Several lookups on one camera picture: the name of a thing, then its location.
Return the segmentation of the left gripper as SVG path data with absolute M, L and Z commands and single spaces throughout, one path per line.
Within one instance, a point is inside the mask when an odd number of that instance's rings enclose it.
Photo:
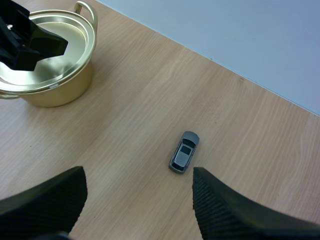
M 38 58 L 61 56 L 68 45 L 29 16 L 29 10 L 12 0 L 0 2 L 0 62 L 14 71 L 33 71 Z

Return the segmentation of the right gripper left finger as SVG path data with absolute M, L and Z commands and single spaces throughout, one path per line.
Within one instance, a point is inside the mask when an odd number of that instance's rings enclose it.
M 88 197 L 82 166 L 0 201 L 0 238 L 33 240 L 43 235 L 69 234 Z

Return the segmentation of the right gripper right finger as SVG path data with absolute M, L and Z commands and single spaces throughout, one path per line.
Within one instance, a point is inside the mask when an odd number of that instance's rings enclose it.
M 203 167 L 193 169 L 192 201 L 204 240 L 318 240 L 320 226 L 263 206 Z

